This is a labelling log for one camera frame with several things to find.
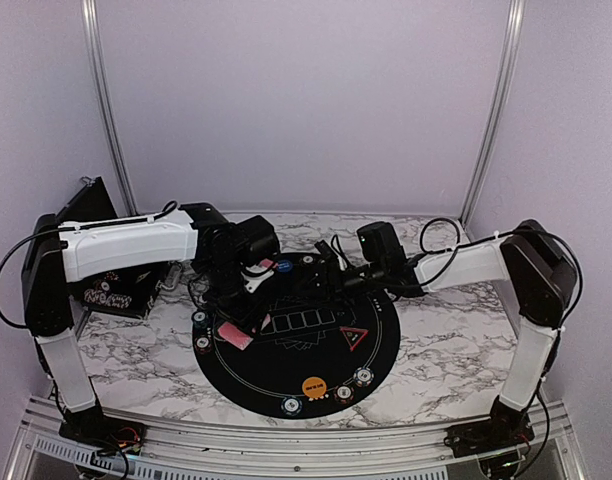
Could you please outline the green chip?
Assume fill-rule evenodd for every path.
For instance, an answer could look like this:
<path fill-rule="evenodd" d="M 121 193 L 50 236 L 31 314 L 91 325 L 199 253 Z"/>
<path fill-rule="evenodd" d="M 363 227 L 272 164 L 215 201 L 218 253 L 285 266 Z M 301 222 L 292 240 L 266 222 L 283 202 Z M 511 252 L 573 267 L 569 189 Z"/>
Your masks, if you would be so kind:
<path fill-rule="evenodd" d="M 204 311 L 197 310 L 192 315 L 192 323 L 196 329 L 206 329 L 209 326 L 209 318 Z"/>

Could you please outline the blue small blind button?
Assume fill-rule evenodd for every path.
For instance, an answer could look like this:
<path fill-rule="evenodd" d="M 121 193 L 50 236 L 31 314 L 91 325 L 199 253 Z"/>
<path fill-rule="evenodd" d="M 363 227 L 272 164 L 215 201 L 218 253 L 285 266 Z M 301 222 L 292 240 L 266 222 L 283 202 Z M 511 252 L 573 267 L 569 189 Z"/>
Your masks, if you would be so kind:
<path fill-rule="evenodd" d="M 293 268 L 293 263 L 288 259 L 281 259 L 276 264 L 276 271 L 279 273 L 288 273 Z"/>

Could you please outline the red card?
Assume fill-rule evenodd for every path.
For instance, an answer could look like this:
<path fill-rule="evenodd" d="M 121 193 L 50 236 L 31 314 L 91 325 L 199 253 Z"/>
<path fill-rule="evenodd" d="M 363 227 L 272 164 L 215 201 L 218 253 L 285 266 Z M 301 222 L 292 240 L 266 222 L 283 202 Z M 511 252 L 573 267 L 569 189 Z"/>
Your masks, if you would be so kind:
<path fill-rule="evenodd" d="M 270 260 L 270 259 L 264 259 L 262 260 L 257 267 L 261 270 L 261 271 L 266 271 L 266 270 L 272 270 L 275 268 L 276 262 L 274 260 Z"/>

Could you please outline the red playing card deck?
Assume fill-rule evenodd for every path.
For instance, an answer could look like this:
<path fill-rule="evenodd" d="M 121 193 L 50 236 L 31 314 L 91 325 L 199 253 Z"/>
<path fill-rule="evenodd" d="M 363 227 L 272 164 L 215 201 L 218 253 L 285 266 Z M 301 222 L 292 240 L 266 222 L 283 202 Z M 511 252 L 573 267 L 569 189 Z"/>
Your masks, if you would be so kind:
<path fill-rule="evenodd" d="M 244 351 L 252 342 L 253 338 L 241 331 L 230 322 L 222 323 L 215 331 L 214 338 L 217 342 L 225 342 Z"/>

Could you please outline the red black triangle all-in marker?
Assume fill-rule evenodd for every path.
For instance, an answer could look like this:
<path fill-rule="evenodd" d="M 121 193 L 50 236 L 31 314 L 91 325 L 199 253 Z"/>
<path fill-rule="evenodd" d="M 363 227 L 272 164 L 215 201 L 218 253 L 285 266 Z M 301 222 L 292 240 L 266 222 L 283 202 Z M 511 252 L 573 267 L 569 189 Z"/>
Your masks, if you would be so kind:
<path fill-rule="evenodd" d="M 341 327 L 340 332 L 346 340 L 351 352 L 356 350 L 369 333 L 367 329 L 346 326 Z"/>

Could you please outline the blue white chip bottom seat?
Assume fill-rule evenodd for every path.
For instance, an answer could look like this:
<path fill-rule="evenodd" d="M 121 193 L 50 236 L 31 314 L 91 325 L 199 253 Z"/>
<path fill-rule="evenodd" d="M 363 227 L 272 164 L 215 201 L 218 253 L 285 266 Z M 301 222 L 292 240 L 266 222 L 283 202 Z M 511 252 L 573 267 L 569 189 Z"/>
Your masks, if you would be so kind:
<path fill-rule="evenodd" d="M 375 374 L 368 367 L 357 368 L 353 374 L 353 382 L 357 387 L 367 387 L 374 379 Z"/>

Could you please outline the orange big blind button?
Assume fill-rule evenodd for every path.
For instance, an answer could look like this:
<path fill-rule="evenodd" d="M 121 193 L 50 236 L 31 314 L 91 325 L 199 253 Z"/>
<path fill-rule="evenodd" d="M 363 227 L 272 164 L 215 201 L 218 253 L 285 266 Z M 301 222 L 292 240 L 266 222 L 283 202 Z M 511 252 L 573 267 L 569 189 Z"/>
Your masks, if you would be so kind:
<path fill-rule="evenodd" d="M 302 382 L 302 392 L 309 401 L 325 398 L 327 390 L 325 380 L 317 376 L 308 377 Z"/>

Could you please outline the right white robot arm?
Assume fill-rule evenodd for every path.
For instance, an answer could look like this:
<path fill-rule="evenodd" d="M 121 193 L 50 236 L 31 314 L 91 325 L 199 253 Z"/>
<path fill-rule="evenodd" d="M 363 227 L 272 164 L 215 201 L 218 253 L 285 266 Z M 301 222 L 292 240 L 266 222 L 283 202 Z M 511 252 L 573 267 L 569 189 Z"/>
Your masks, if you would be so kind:
<path fill-rule="evenodd" d="M 349 265 L 325 241 L 308 255 L 304 267 L 313 297 L 332 302 L 386 290 L 417 298 L 482 282 L 511 284 L 520 317 L 517 349 L 494 402 L 501 410 L 481 428 L 488 446 L 505 446 L 519 433 L 516 413 L 532 404 L 557 355 L 564 322 L 581 299 L 582 269 L 570 246 L 533 219 L 511 231 L 413 257 L 405 255 L 389 223 L 368 224 L 357 235 L 366 260 L 362 266 Z"/>

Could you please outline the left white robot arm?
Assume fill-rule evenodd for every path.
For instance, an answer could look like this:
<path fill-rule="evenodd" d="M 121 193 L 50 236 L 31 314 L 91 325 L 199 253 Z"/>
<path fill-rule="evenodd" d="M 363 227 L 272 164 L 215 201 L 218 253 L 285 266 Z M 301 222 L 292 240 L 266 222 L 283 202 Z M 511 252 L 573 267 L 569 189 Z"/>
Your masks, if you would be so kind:
<path fill-rule="evenodd" d="M 98 273 L 133 266 L 190 261 L 207 268 L 221 307 L 236 307 L 250 296 L 245 268 L 273 259 L 280 251 L 272 224 L 257 215 L 228 221 L 208 203 L 168 212 L 98 222 L 53 225 L 42 216 L 24 264 L 25 324 L 36 339 L 68 410 L 72 426 L 92 445 L 111 438 L 86 373 L 73 331 L 68 286 Z"/>

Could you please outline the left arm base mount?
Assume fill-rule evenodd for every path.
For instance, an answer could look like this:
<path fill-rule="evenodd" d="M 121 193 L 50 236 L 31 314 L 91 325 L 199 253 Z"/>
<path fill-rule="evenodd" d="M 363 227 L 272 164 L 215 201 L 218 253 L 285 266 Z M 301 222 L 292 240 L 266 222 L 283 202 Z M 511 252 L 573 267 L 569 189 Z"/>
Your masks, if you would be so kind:
<path fill-rule="evenodd" d="M 97 447 L 104 453 L 139 454 L 146 435 L 146 425 L 136 421 L 106 417 L 100 425 L 77 427 L 63 421 L 59 435 L 63 438 Z"/>

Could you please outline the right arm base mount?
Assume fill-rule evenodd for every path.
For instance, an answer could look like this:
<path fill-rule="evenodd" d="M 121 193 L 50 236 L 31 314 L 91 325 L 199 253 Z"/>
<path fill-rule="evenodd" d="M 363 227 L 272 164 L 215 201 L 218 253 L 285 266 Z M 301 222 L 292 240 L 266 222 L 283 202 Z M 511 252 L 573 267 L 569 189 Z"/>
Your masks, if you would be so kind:
<path fill-rule="evenodd" d="M 449 427 L 443 443 L 455 458 L 461 458 L 529 443 L 534 438 L 526 419 L 515 428 L 503 420 L 486 419 Z"/>

